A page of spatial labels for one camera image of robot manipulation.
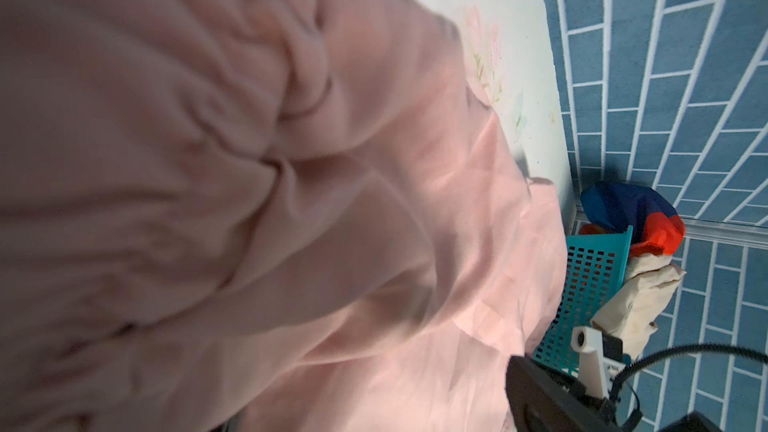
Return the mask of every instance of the mesh basket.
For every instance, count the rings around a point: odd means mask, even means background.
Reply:
[[[621,288],[631,239],[631,226],[623,234],[565,238],[568,270],[563,296],[533,360],[578,377],[578,354],[571,349],[571,331],[589,325],[592,316]]]

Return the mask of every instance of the pink flower pattern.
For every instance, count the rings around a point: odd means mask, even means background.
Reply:
[[[472,54],[470,66],[474,65],[475,78],[480,82],[491,105],[495,104],[504,91],[504,77],[499,71],[502,45],[498,39],[498,24],[483,27],[477,6],[469,8],[465,22],[468,29],[468,52]]]

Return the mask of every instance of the clothing pile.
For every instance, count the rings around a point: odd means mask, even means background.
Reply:
[[[624,285],[592,317],[593,327],[620,338],[624,352],[635,360],[650,336],[685,271],[671,264],[683,241],[685,225],[674,207],[655,190],[615,182],[599,182],[581,193],[591,224],[581,235],[625,232],[633,227]]]

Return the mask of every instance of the pink fabric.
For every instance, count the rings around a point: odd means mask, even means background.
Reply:
[[[452,24],[413,0],[0,10],[0,428],[202,431],[249,403],[246,430],[502,426],[564,236]]]

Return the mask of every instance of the black cord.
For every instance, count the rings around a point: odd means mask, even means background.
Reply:
[[[621,386],[624,385],[624,382],[626,382],[627,379],[635,375],[637,372],[645,369],[646,367],[656,364],[657,362],[661,362],[662,360],[665,360],[667,358],[675,357],[677,355],[696,354],[699,352],[708,352],[712,354],[740,355],[741,357],[757,360],[759,362],[763,362],[764,364],[768,364],[768,355],[765,355],[762,352],[758,352],[757,350],[752,350],[752,349],[743,348],[743,347],[736,347],[734,345],[727,345],[727,344],[679,345],[677,347],[668,348],[667,350],[662,350],[661,352],[657,352],[656,354],[651,354],[648,357],[642,358],[641,360],[638,360],[634,364],[622,370],[619,373],[619,375],[616,376],[616,379],[614,379],[613,387],[610,388],[610,400],[612,402],[616,402],[616,399],[619,398],[619,392],[621,392]]]

